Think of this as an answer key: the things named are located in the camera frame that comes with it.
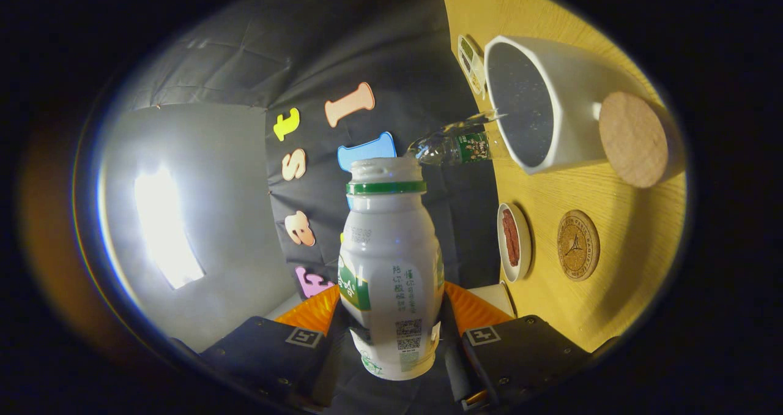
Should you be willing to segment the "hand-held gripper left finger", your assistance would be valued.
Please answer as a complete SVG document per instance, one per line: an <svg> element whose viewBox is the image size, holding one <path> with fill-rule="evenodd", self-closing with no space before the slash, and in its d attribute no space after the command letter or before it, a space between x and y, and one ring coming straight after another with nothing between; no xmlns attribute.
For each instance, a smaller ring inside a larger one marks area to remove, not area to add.
<svg viewBox="0 0 783 415"><path fill-rule="evenodd" d="M221 378L297 409L331 405L349 314L337 286L275 320L251 317L201 353Z"/></svg>

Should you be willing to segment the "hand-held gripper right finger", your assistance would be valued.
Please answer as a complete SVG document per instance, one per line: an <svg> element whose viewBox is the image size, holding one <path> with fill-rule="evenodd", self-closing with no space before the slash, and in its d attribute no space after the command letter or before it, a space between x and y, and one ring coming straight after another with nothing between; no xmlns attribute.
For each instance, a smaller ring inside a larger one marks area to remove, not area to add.
<svg viewBox="0 0 783 415"><path fill-rule="evenodd" d="M526 402L593 359L539 316L514 318L452 282L445 284L440 323L448 379L464 412Z"/></svg>

